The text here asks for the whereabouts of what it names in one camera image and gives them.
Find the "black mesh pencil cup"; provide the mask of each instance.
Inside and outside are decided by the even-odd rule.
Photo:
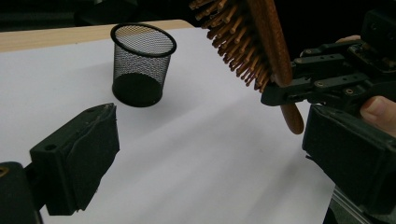
[[[155,26],[118,24],[111,30],[114,48],[113,93],[121,102],[136,107],[157,104],[175,39]]]

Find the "white table surface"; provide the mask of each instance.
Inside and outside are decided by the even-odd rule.
[[[120,152],[86,211],[46,224],[321,224],[333,182],[301,148],[279,107],[229,71],[200,28],[177,41],[163,98],[151,107],[111,91],[108,40],[0,53],[1,161],[29,149],[84,109],[117,106]],[[306,118],[309,104],[300,103]]]

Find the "brush bristle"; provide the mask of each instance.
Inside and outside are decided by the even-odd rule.
[[[213,46],[219,49],[219,55],[231,71],[247,86],[254,80],[254,90],[263,92],[272,70],[242,1],[194,0],[190,8],[199,8],[197,20],[207,19],[202,28],[209,29],[207,37],[213,40]]]

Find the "wooden desk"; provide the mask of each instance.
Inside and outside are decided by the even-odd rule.
[[[164,30],[191,28],[186,21],[148,21],[144,22]],[[20,49],[38,49],[59,45],[82,43],[110,38],[110,30],[115,24],[83,26],[61,29],[17,31],[0,33],[0,52]]]

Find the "wooden hairbrush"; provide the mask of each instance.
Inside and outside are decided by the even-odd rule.
[[[280,87],[292,81],[290,56],[277,16],[274,0],[193,0],[195,18],[207,19],[202,28],[231,71],[247,86],[254,80],[254,90],[263,92],[269,82]],[[296,104],[281,106],[289,129],[304,130],[303,118]]]

